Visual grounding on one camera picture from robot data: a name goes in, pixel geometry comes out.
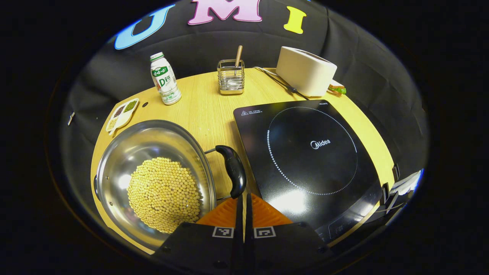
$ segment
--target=stainless steel pot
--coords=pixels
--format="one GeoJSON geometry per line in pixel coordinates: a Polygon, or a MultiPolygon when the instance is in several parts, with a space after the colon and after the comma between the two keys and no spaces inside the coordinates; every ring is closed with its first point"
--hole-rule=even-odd
{"type": "Polygon", "coordinates": [[[156,157],[179,161],[190,168],[201,196],[199,218],[216,207],[216,190],[205,154],[217,151],[224,156],[233,187],[232,198],[246,187],[243,164],[232,148],[218,145],[204,152],[192,135],[181,126],[166,120],[147,120],[121,132],[108,145],[93,181],[95,194],[114,224],[137,243],[155,251],[169,234],[148,227],[129,206],[127,187],[131,173],[143,161],[156,157]]]}

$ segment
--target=toaster cord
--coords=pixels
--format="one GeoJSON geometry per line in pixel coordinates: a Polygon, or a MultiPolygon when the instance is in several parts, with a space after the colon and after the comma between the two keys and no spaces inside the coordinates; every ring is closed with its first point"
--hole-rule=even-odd
{"type": "Polygon", "coordinates": [[[291,92],[291,93],[296,93],[298,95],[300,95],[301,97],[305,98],[306,100],[309,100],[307,97],[305,97],[304,95],[302,95],[301,93],[299,93],[297,91],[296,88],[290,86],[290,85],[287,85],[281,81],[279,81],[278,79],[276,79],[275,77],[271,76],[267,70],[265,70],[264,68],[260,68],[260,67],[254,67],[256,69],[260,69],[262,72],[264,72],[266,75],[268,75],[269,78],[273,79],[275,82],[277,82],[279,85],[283,86],[285,89],[287,89],[287,91],[291,92]]]}
{"type": "Polygon", "coordinates": [[[271,74],[271,75],[278,76],[278,74],[276,74],[276,73],[274,73],[274,72],[271,72],[271,71],[269,71],[269,70],[267,70],[267,69],[264,69],[264,68],[262,68],[262,67],[253,67],[253,68],[255,68],[255,69],[260,69],[260,70],[262,70],[262,71],[266,71],[267,73],[269,73],[269,74],[271,74]]]}

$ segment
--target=midea logo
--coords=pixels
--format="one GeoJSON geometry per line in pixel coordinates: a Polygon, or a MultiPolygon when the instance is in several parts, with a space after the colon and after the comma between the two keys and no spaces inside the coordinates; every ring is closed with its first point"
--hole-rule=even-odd
{"type": "Polygon", "coordinates": [[[311,141],[311,147],[314,149],[314,150],[317,150],[319,147],[323,146],[323,145],[326,145],[326,144],[330,144],[331,141],[329,139],[327,140],[323,140],[323,141],[311,141]]]}

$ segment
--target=bottle label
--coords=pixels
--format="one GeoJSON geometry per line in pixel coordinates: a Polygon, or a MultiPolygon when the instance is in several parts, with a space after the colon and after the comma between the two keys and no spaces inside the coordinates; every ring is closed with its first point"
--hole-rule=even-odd
{"type": "Polygon", "coordinates": [[[176,97],[174,92],[171,92],[170,94],[167,94],[166,96],[162,96],[161,99],[163,99],[163,102],[170,102],[176,97]]]}
{"type": "Polygon", "coordinates": [[[151,74],[154,76],[154,77],[158,77],[160,75],[164,75],[168,72],[168,68],[166,66],[164,67],[158,67],[156,69],[154,69],[153,71],[151,71],[151,74]]]}

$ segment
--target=round table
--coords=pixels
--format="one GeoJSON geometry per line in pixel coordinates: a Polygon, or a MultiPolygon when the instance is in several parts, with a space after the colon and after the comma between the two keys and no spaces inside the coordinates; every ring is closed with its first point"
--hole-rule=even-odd
{"type": "MultiPolygon", "coordinates": [[[[204,151],[212,149],[216,145],[227,145],[234,148],[243,160],[243,165],[246,170],[247,187],[244,195],[249,192],[259,195],[259,190],[255,179],[253,178],[251,168],[246,158],[245,149],[241,142],[236,122],[234,121],[233,111],[239,107],[305,99],[300,95],[289,93],[258,69],[245,69],[244,73],[244,92],[238,95],[220,94],[217,72],[208,72],[178,79],[177,84],[182,93],[182,98],[179,102],[173,105],[167,106],[162,102],[156,87],[136,93],[116,104],[110,112],[109,117],[107,117],[98,136],[92,156],[90,178],[93,179],[95,177],[99,161],[109,143],[118,134],[123,132],[124,129],[145,120],[164,119],[185,128],[194,136],[204,151]],[[115,133],[112,136],[109,136],[109,133],[106,132],[105,128],[109,122],[110,115],[120,103],[129,101],[133,98],[139,98],[139,104],[134,111],[131,120],[124,127],[115,130],[115,133]]],[[[370,155],[380,182],[388,183],[390,189],[394,184],[394,176],[392,173],[394,162],[382,137],[367,116],[365,116],[365,114],[346,95],[337,96],[326,93],[322,97],[315,97],[312,99],[328,100],[345,118],[357,136],[361,139],[370,155]]],[[[224,162],[221,159],[222,157],[219,154],[209,154],[207,155],[207,158],[213,173],[217,197],[229,195],[231,190],[231,180],[227,176],[224,162]]],[[[100,201],[96,199],[95,190],[93,189],[91,182],[90,185],[92,186],[92,195],[95,200],[95,205],[106,225],[136,247],[147,253],[153,253],[152,250],[131,240],[114,225],[105,213],[100,201]]],[[[374,213],[378,208],[378,205],[379,204],[377,203],[364,219],[343,236],[330,243],[330,245],[334,245],[341,241],[360,227],[374,213]]]]}

